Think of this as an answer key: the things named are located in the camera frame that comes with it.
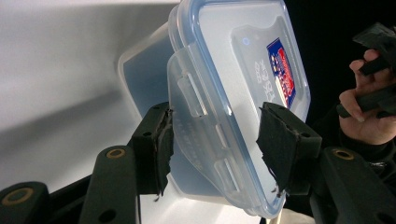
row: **brass screw hole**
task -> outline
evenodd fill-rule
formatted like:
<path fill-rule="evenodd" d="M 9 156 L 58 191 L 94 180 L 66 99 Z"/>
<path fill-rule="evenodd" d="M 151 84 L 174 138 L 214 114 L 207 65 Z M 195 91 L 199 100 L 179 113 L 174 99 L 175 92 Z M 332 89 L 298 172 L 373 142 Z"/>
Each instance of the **brass screw hole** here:
<path fill-rule="evenodd" d="M 34 191 L 32 188 L 15 189 L 3 198 L 1 204 L 5 206 L 11 206 L 24 203 L 33 195 L 33 192 Z"/>
<path fill-rule="evenodd" d="M 123 157 L 125 155 L 125 150 L 121 148 L 115 148 L 111 149 L 110 151 L 107 152 L 106 156 L 109 159 L 118 159 L 120 157 Z"/>
<path fill-rule="evenodd" d="M 334 149 L 332 151 L 332 153 L 336 157 L 341 158 L 341 159 L 346 160 L 346 161 L 352 161 L 353 159 L 355 159 L 355 156 L 352 153 L 347 152 L 347 151 L 345 151 L 343 149 Z"/>

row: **container lid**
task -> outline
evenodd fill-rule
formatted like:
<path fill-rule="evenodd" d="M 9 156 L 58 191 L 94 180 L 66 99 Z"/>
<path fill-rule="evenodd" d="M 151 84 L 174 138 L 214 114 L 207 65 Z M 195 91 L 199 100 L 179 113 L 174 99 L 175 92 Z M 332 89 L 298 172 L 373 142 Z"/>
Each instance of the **container lid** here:
<path fill-rule="evenodd" d="M 275 217 L 285 202 L 256 144 L 262 103 L 305 120 L 309 88 L 282 1 L 184 0 L 169 17 L 175 138 L 233 205 Z"/>

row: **blue label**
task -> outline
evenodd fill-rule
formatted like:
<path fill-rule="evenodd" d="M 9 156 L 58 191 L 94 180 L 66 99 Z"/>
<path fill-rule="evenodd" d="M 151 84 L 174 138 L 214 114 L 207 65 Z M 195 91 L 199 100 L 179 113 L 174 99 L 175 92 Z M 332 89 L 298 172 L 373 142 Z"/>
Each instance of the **blue label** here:
<path fill-rule="evenodd" d="M 285 107 L 290 108 L 296 95 L 293 74 L 286 51 L 279 38 L 267 46 L 276 88 Z"/>

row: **human hand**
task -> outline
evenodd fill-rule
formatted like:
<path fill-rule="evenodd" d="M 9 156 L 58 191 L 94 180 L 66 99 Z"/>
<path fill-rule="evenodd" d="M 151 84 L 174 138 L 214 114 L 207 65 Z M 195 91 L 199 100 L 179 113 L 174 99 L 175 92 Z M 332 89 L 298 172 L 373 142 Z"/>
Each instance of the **human hand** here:
<path fill-rule="evenodd" d="M 380 109 L 362 113 L 356 102 L 356 97 L 396 83 L 396 77 L 390 69 L 384 69 L 367 77 L 359 71 L 365 62 L 370 62 L 378 56 L 379 52 L 368 49 L 364 53 L 364 60 L 353 61 L 349 67 L 355 73 L 356 88 L 340 94 L 341 105 L 352 116 L 347 119 L 339 118 L 341 130 L 346 136 L 369 145 L 387 143 L 396 135 L 396 116 L 377 119 L 375 116 Z"/>

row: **plastic food container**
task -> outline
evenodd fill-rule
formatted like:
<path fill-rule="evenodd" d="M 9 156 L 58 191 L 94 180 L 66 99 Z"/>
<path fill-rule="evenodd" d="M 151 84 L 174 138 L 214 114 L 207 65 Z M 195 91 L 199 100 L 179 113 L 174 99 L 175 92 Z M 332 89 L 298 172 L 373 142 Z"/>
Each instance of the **plastic food container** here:
<path fill-rule="evenodd" d="M 184 0 L 169 17 L 176 141 L 234 206 L 275 217 L 285 202 L 256 144 L 264 101 L 305 120 L 303 64 L 282 1 Z"/>
<path fill-rule="evenodd" d="M 153 105 L 168 101 L 166 65 L 173 53 L 166 23 L 120 56 L 121 78 L 125 80 L 140 115 L 144 116 Z M 174 145 L 170 165 L 172 172 L 168 177 L 183 197 L 228 204 L 219 191 L 191 165 L 177 145 Z"/>

